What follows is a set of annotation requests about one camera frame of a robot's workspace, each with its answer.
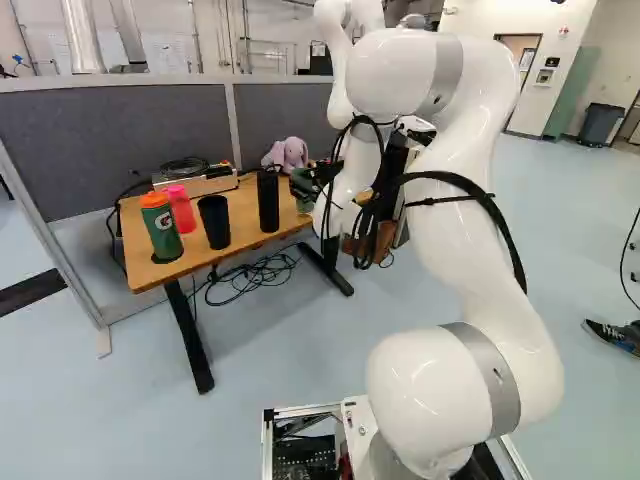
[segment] gray trash bin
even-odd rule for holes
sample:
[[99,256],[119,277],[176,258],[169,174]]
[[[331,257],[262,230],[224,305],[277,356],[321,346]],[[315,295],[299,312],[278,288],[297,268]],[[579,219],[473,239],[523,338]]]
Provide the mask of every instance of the gray trash bin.
[[578,135],[578,143],[587,147],[603,147],[618,119],[624,117],[622,107],[592,103]]

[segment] black tumbler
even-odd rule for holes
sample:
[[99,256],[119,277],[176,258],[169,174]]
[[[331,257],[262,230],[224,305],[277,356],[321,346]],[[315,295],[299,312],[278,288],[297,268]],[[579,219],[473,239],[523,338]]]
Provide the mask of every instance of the black tumbler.
[[214,250],[228,247],[231,243],[231,227],[227,198],[222,195],[203,197],[198,200],[198,210],[209,239],[209,246]]
[[278,200],[278,172],[258,172],[258,210],[260,230],[273,233],[280,228],[280,204]]

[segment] pink plush bunny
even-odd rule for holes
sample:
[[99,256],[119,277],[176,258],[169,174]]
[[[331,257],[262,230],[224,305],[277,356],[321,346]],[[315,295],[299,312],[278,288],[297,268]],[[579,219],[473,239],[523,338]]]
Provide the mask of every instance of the pink plush bunny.
[[291,175],[294,168],[304,168],[308,163],[307,144],[298,137],[275,142],[261,161],[263,167],[280,165],[281,171],[287,175]]

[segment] pink water bottle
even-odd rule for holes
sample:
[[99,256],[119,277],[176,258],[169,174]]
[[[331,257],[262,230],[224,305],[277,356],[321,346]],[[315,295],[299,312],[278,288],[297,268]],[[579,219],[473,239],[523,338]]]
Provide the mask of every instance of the pink water bottle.
[[193,216],[191,201],[184,185],[171,185],[167,192],[169,193],[169,203],[178,226],[178,232],[193,232],[196,228],[196,219]]

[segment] sneaker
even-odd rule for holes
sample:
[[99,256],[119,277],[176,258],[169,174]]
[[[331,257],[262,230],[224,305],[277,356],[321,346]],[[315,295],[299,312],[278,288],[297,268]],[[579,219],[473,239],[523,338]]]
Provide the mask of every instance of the sneaker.
[[624,327],[616,327],[593,320],[585,320],[582,327],[602,342],[621,348],[627,353],[640,357],[640,321]]

